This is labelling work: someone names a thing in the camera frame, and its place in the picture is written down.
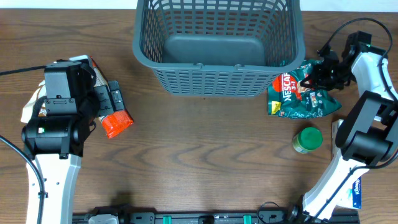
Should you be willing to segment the green lid jar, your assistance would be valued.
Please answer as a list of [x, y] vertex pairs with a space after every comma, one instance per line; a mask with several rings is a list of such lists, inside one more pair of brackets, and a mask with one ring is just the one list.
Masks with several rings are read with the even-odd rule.
[[293, 148], [301, 153], [308, 154], [318, 149], [323, 143], [322, 132], [314, 127], [308, 127], [296, 134], [292, 140]]

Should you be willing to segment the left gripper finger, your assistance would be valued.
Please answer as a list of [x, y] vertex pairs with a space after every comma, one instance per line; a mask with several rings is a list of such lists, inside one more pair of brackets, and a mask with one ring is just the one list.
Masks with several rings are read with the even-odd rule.
[[97, 117], [107, 116], [114, 113], [113, 100], [107, 85], [94, 87], [97, 99], [99, 100], [99, 111]]
[[119, 82], [117, 80], [111, 80], [108, 82], [110, 94], [113, 99], [113, 106], [115, 111], [121, 111], [125, 109], [125, 104], [123, 96], [121, 94], [121, 89]]

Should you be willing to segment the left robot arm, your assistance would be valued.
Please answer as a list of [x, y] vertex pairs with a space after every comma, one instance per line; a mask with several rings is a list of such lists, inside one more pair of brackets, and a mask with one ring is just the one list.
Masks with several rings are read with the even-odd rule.
[[132, 124], [116, 80], [92, 57], [57, 60], [22, 110], [29, 180], [27, 223], [71, 223], [84, 143], [100, 122], [109, 138]]

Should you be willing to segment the Kleenex tissue multipack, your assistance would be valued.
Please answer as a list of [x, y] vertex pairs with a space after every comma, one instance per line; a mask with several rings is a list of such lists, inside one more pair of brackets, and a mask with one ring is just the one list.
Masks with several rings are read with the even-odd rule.
[[[337, 146], [335, 144], [335, 138], [338, 128], [341, 126], [343, 119], [332, 122], [331, 125], [331, 139], [332, 139], [332, 157], [337, 153]], [[359, 177], [355, 180], [352, 186], [343, 194], [337, 206], [341, 208], [349, 209], [361, 209], [362, 207], [362, 188], [361, 188], [361, 178]]]

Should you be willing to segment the orange biscuit pack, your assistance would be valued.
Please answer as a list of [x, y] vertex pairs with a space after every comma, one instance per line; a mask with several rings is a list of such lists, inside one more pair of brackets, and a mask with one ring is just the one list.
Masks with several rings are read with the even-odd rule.
[[[96, 62], [94, 61], [93, 57], [90, 56], [91, 62], [93, 64], [93, 70], [96, 73], [96, 86], [107, 85], [108, 80], [103, 75], [102, 71], [100, 70], [99, 66], [97, 66]], [[99, 121], [101, 122], [104, 130], [106, 131], [106, 135], [109, 139], [117, 136], [125, 129], [127, 129], [130, 125], [134, 123], [131, 115], [127, 111], [126, 107], [124, 110], [121, 111], [114, 111], [113, 114], [98, 117]]]

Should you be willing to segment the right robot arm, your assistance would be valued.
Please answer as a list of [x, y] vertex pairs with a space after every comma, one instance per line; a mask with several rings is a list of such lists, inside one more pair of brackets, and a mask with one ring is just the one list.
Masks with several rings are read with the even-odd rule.
[[318, 52], [323, 62], [301, 81], [317, 90], [358, 85], [359, 100], [339, 126], [331, 164], [317, 184], [292, 210], [295, 223], [326, 222], [343, 193], [371, 169], [388, 166], [397, 158], [397, 92], [387, 69], [387, 51], [371, 45], [371, 35], [348, 36], [341, 57], [328, 44]]

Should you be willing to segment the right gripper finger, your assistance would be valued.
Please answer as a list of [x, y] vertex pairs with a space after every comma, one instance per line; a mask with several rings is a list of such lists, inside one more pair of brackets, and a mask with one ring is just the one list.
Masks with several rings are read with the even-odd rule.
[[315, 90], [329, 91], [330, 87], [326, 84], [326, 80], [327, 78], [324, 74], [309, 74], [300, 82], [300, 86], [305, 88], [312, 88]]
[[321, 80], [325, 78], [325, 66], [322, 60], [307, 60], [307, 77], [312, 80]]

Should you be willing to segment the green Nescafe coffee bag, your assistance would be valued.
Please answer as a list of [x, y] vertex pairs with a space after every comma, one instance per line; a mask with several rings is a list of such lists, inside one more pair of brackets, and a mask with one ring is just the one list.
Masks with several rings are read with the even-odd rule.
[[326, 90], [300, 84], [313, 72], [314, 66], [321, 63], [321, 60], [304, 60], [297, 69], [281, 73], [268, 86], [268, 114], [289, 119], [313, 119], [339, 110], [340, 102]]

